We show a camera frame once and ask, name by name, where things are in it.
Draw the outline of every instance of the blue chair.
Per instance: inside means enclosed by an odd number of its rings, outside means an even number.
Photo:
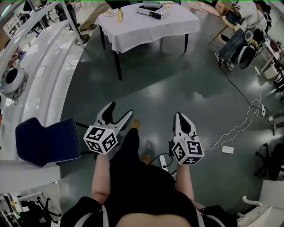
[[[80,142],[74,119],[43,127],[32,117],[16,127],[16,147],[24,161],[43,167],[47,163],[78,159]]]

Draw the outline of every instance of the table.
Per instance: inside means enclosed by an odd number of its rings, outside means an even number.
[[[275,52],[271,46],[270,46],[270,40],[266,39],[265,41],[265,46],[266,48],[271,52],[272,56],[270,59],[268,59],[268,61],[266,62],[266,64],[261,68],[260,72],[263,72],[264,69],[267,67],[267,65],[273,60],[273,58],[275,58],[276,60],[279,59],[279,52]]]
[[[137,13],[135,9],[142,3],[122,7],[123,22],[118,21],[117,15],[106,17],[105,13],[98,16],[95,24],[99,25],[103,49],[106,49],[104,35],[108,36],[114,53],[115,65],[119,79],[122,80],[118,53],[124,53],[140,44],[151,43],[164,36],[185,35],[187,49],[188,35],[200,31],[199,19],[186,8],[171,3],[170,13],[161,20]]]
[[[226,16],[222,16],[222,20],[223,22],[226,24],[226,26],[209,42],[212,43],[213,40],[215,40],[220,34],[222,34],[222,32],[227,28],[230,27],[231,29],[233,29],[233,31],[237,31],[241,26],[240,24],[237,25],[233,25],[231,22],[229,22],[226,18]]]

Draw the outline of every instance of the gray floor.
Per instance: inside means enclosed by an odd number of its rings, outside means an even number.
[[[249,105],[228,82],[216,62],[214,53],[221,45],[215,41],[208,44],[211,38],[207,34],[216,35],[224,24],[214,15],[192,12],[200,18],[202,31],[189,35],[187,52],[183,53],[184,36],[164,37],[138,46],[120,55],[123,81],[118,80],[111,45],[107,42],[106,50],[103,50],[96,29],[73,76],[62,119],[73,117],[92,125],[99,110],[116,101],[114,118],[133,109],[134,117],[141,122],[139,152],[150,152],[153,156],[168,152],[167,142],[173,138],[173,116],[177,111],[193,121],[204,149],[212,147],[221,135],[241,124]],[[253,61],[258,68],[263,64],[261,56]],[[259,86],[252,67],[236,68],[232,72],[225,66],[222,68],[250,102],[259,98]],[[260,81],[262,102],[273,113],[282,109],[279,96],[272,92],[273,86],[263,77]],[[191,167],[196,200],[205,206],[219,204],[232,214],[247,208],[241,201],[242,196],[258,200],[262,180],[253,173],[261,162],[255,152],[263,143],[269,143],[272,150],[283,140],[283,131],[273,136],[271,128],[267,118],[254,118],[247,130],[226,143],[235,148],[233,155],[223,154],[220,143],[214,150],[206,151],[205,158]],[[79,129],[81,138],[83,134],[84,130]],[[81,196],[90,195],[95,161],[89,155],[60,166],[63,177],[59,184],[60,203],[64,213]],[[169,171],[175,168],[174,160]]]

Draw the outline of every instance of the yellow bottle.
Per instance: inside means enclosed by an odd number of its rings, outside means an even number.
[[[122,12],[122,10],[121,10],[121,6],[120,6],[120,5],[118,6],[117,15],[118,15],[118,21],[119,21],[119,22],[123,22],[123,12]]]

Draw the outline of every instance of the sneaker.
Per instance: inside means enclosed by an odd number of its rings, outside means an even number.
[[[231,61],[229,61],[229,60],[226,60],[226,66],[228,67],[228,69],[230,70],[230,71],[232,71],[233,70],[233,68],[234,68],[234,64],[231,62]]]
[[[274,118],[273,118],[273,116],[271,115],[270,117],[268,117],[268,122],[270,123],[270,122],[272,122],[272,121],[274,121]]]
[[[221,64],[224,62],[224,59],[220,57],[220,54],[218,52],[215,53],[215,57],[216,57],[218,62],[221,59]]]
[[[145,154],[141,158],[141,162],[144,162],[146,165],[149,165],[151,162],[151,156],[150,154]]]
[[[139,131],[140,129],[140,121],[138,119],[134,119],[130,124],[131,129],[137,129]]]

